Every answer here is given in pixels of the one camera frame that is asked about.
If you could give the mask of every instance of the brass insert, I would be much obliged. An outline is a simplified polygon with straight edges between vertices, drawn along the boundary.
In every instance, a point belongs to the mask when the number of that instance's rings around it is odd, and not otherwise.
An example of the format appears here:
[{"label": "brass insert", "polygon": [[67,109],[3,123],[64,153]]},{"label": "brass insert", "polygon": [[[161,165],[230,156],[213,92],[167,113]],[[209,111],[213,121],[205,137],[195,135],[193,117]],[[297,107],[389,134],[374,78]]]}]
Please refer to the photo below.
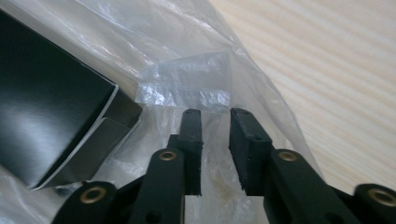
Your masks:
[{"label": "brass insert", "polygon": [[283,151],[283,152],[280,152],[279,154],[279,157],[282,159],[282,160],[284,160],[284,161],[297,161],[297,157],[296,157],[296,155],[294,155],[293,153],[291,153],[291,152],[285,152],[285,151]]},{"label": "brass insert", "polygon": [[79,198],[82,203],[96,203],[103,199],[106,195],[106,189],[103,187],[92,187],[85,190]]},{"label": "brass insert", "polygon": [[161,153],[160,159],[163,161],[171,161],[177,157],[177,154],[173,151],[165,151]]},{"label": "brass insert", "polygon": [[382,189],[369,189],[369,196],[385,206],[396,207],[396,197]]}]

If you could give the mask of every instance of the wooden table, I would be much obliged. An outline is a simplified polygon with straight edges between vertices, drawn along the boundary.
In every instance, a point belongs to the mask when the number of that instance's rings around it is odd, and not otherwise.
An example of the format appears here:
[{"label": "wooden table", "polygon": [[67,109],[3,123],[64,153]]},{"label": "wooden table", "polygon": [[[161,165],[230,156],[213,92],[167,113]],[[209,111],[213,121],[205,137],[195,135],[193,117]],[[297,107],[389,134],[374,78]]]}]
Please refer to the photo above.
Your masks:
[{"label": "wooden table", "polygon": [[396,189],[396,1],[210,2],[294,111],[326,181]]}]

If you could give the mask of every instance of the black box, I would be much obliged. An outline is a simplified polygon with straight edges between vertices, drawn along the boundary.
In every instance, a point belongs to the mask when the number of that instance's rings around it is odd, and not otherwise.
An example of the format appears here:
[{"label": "black box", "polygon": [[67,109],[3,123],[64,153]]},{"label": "black box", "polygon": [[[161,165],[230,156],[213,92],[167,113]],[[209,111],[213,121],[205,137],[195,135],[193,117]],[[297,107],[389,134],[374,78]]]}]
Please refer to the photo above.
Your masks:
[{"label": "black box", "polygon": [[90,179],[141,110],[0,10],[0,163],[29,188]]}]

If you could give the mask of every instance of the plastic wrap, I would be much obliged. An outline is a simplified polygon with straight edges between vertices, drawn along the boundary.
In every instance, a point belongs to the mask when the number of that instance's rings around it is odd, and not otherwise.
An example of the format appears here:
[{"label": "plastic wrap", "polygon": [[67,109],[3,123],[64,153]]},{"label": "plastic wrap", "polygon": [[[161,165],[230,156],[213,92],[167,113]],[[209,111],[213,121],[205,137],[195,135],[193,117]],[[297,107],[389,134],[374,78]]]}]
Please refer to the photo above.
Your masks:
[{"label": "plastic wrap", "polygon": [[[121,187],[143,175],[188,107],[203,110],[205,145],[203,196],[187,197],[186,223],[266,223],[262,198],[241,190],[228,150],[231,107],[251,111],[276,148],[298,151],[318,171],[289,107],[206,1],[4,0],[0,8],[144,105],[95,180]],[[54,189],[27,190],[3,168],[0,178],[0,223],[49,223],[64,201]]]}]

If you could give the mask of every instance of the screw hole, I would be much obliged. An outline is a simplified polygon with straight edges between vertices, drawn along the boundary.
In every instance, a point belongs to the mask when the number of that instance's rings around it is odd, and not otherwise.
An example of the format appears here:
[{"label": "screw hole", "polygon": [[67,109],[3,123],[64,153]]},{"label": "screw hole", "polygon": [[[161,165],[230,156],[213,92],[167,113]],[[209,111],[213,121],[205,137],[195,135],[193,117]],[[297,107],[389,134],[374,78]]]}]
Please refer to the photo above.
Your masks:
[{"label": "screw hole", "polygon": [[286,151],[280,152],[278,156],[284,161],[296,161],[298,159],[296,155]]},{"label": "screw hole", "polygon": [[328,220],[332,224],[343,224],[344,220],[335,213],[326,213],[324,215],[326,220]]},{"label": "screw hole", "polygon": [[79,198],[82,203],[96,203],[103,199],[106,195],[106,189],[103,187],[92,187],[85,190]]},{"label": "screw hole", "polygon": [[369,189],[369,196],[385,206],[396,207],[396,197],[382,189]]},{"label": "screw hole", "polygon": [[147,223],[159,223],[161,221],[161,213],[157,211],[150,211],[146,215],[146,221]]},{"label": "screw hole", "polygon": [[163,161],[171,161],[177,157],[177,154],[173,151],[165,151],[161,153],[160,159]]}]

